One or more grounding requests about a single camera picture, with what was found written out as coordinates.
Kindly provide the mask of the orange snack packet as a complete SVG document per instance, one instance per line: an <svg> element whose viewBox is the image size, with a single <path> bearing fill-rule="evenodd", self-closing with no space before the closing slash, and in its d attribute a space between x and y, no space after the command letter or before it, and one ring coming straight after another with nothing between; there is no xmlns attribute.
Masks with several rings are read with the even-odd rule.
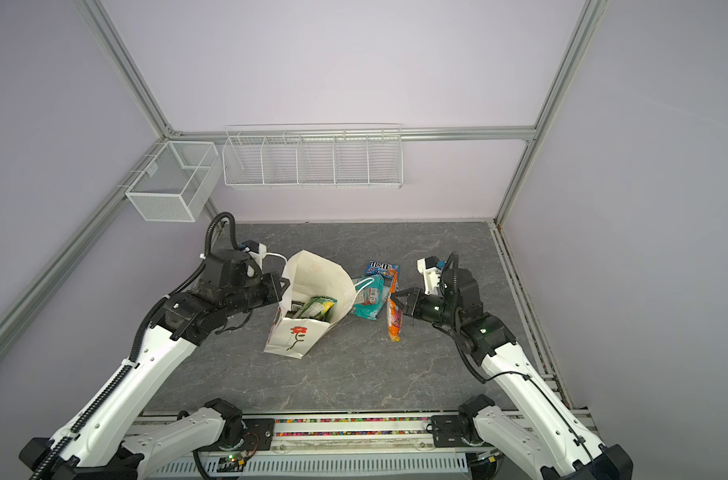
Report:
<svg viewBox="0 0 728 480"><path fill-rule="evenodd" d="M399 288L399 273L400 273L400 267L397 265L392 266L389 270L391 284L390 284L389 296L388 296L388 302L387 302L387 304L388 304L387 319L388 319L388 333L389 333L390 339L393 342L398 342L401 340L400 332L401 332L401 326L402 326L402 312L393 300L393 295L398 291L398 288Z"/></svg>

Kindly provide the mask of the teal snack packet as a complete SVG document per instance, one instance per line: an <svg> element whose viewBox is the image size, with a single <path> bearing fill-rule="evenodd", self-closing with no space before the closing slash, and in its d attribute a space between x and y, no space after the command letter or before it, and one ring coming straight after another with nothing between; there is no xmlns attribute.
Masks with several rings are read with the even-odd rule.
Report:
<svg viewBox="0 0 728 480"><path fill-rule="evenodd" d="M380 274L364 276L354 282L356 297L351 313L359 318L375 320L384 307L389 290Z"/></svg>

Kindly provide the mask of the white flower paper bag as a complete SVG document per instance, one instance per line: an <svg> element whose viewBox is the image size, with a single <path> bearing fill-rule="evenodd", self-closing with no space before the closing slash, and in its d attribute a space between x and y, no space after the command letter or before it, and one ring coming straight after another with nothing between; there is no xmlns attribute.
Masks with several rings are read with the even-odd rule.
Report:
<svg viewBox="0 0 728 480"><path fill-rule="evenodd" d="M358 292L371 284L355 282L339 264L303 250L289 258L283 293L264 351L303 358L352 309Z"/></svg>

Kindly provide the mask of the green snack packet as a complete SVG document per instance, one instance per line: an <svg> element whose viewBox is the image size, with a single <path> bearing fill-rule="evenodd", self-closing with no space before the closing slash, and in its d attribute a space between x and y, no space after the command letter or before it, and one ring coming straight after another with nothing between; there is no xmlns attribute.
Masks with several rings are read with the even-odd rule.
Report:
<svg viewBox="0 0 728 480"><path fill-rule="evenodd" d="M294 319L311 319L327 322L337 300L328 296L315 296L305 302L294 314Z"/></svg>

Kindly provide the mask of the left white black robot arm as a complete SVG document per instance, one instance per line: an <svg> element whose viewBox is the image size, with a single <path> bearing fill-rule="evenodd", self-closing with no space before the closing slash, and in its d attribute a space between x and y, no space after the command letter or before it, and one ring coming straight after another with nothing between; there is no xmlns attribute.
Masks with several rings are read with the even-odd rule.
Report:
<svg viewBox="0 0 728 480"><path fill-rule="evenodd" d="M127 432L186 358L210 335L231 331L230 317L280 302L290 282L263 271L266 254L262 244L238 241L232 213L216 215L200 265L153 305L116 372L63 427L21 450L32 478L144 479L203 447L241 447L249 434L243 413L223 399L137 439Z"/></svg>

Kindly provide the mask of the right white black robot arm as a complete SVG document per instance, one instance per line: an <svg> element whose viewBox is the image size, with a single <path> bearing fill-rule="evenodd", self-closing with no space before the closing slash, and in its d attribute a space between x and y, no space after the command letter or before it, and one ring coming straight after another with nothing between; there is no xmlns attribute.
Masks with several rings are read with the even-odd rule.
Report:
<svg viewBox="0 0 728 480"><path fill-rule="evenodd" d="M458 409L471 442L496 447L532 479L632 477L630 455L586 427L547 385L505 323L485 310L469 270L446 267L433 291L405 289L393 301L404 315L448 335L466 367L481 381L496 383L532 425L526 430L479 395Z"/></svg>

